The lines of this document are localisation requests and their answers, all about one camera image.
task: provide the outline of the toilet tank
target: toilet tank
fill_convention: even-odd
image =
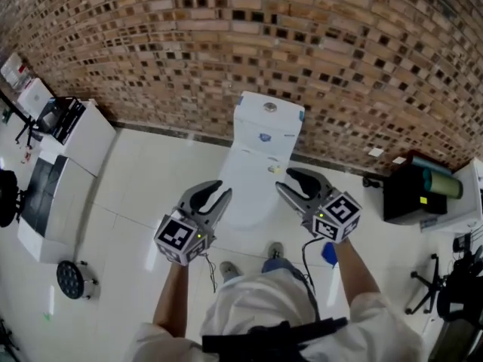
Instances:
[[[304,114],[302,106],[243,91],[233,115],[233,141],[242,149],[264,155],[290,156]]]

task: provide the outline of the small sticker on wall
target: small sticker on wall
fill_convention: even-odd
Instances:
[[[262,141],[262,142],[270,142],[270,140],[272,139],[272,136],[270,136],[268,134],[260,133],[258,138],[260,138],[260,141]]]

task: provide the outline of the shoe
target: shoe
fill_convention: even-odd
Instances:
[[[284,246],[282,243],[272,243],[272,245],[269,247],[268,255],[269,259],[278,259],[284,257]]]
[[[228,274],[235,274],[235,276],[240,276],[240,271],[236,268],[236,265],[232,262],[222,262],[220,264],[220,272],[223,279],[226,278]]]

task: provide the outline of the white box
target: white box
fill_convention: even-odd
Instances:
[[[77,121],[65,145],[48,135],[40,149],[65,155],[94,176],[100,168],[115,137],[114,127],[103,117],[95,100],[82,102],[85,111]]]
[[[39,78],[35,78],[22,91],[22,94],[18,97],[18,103],[31,117],[37,120],[52,97],[52,93],[45,87],[42,81]]]
[[[41,159],[55,163],[56,155],[41,152]],[[67,160],[54,192],[42,237],[21,217],[17,237],[38,262],[58,264],[73,261],[85,205],[94,184],[94,176],[72,160]]]

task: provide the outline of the toilet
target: toilet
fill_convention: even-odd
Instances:
[[[285,178],[304,114],[302,106],[285,100],[241,94],[233,116],[233,144],[218,177],[223,189],[233,190],[224,222],[248,229],[273,212],[279,199],[275,182]]]

